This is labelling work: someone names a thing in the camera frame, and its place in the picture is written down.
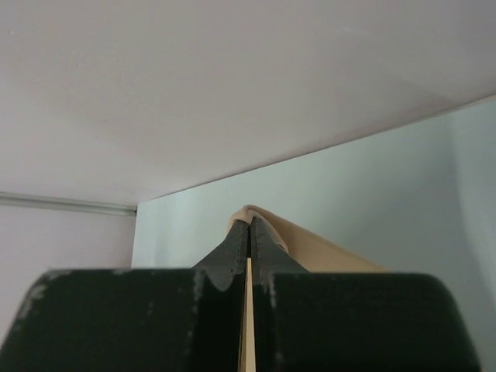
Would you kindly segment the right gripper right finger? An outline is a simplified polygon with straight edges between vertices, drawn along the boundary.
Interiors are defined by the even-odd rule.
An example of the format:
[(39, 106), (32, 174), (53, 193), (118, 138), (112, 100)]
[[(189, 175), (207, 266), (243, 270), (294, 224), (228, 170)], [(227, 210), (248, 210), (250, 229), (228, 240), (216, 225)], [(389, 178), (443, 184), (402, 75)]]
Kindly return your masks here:
[(320, 274), (250, 225), (258, 371), (480, 371), (454, 297), (428, 274)]

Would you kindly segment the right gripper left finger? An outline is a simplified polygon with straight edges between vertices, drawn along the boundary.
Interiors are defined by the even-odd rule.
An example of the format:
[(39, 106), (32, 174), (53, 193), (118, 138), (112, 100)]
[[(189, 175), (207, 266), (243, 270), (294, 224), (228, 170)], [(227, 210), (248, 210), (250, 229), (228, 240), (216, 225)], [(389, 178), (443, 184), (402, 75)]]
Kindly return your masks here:
[(3, 371), (238, 371), (249, 226), (182, 269), (51, 270), (29, 288)]

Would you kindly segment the beige t shirt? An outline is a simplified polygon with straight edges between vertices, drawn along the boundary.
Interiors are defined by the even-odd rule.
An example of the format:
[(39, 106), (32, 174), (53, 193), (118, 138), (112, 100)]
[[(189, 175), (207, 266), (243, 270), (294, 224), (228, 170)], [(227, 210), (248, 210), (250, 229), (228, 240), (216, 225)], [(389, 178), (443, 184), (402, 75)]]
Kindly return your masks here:
[[(268, 226), (269, 237), (278, 247), (311, 272), (378, 273), (388, 271), (386, 267), (373, 263), (259, 206), (243, 206), (231, 216), (228, 227), (231, 227), (236, 221), (251, 223), (255, 218), (261, 219)], [(252, 274), (247, 273), (243, 310), (241, 371), (256, 370), (252, 285)]]

